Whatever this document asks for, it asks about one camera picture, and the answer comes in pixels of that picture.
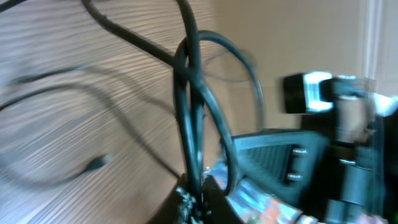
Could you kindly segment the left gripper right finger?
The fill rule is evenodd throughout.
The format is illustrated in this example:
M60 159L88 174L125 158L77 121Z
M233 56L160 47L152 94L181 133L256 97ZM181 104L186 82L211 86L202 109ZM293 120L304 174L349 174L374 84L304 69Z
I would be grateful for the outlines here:
M216 179L209 175L203 186L204 224L242 224Z

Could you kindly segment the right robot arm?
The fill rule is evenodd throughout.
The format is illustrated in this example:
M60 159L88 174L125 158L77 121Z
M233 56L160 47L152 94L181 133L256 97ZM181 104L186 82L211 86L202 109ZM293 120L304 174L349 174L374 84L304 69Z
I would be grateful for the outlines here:
M363 211L397 210L397 102L365 98L364 125L351 142L335 136L338 109L303 117L315 129L276 129L234 137L239 170L256 187L306 213L351 223Z

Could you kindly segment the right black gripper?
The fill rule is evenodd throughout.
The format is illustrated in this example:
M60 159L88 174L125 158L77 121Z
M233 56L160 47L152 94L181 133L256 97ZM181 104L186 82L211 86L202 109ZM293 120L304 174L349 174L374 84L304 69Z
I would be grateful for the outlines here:
M315 218L383 216L384 118L374 115L351 141L339 139L334 114L303 115L300 126L234 136L240 174Z

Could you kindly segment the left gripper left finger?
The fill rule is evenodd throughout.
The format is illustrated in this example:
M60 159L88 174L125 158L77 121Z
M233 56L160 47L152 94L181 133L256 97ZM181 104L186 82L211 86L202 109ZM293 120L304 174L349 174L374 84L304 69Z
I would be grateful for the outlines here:
M188 192L187 175L182 174L147 224L192 223L196 199Z

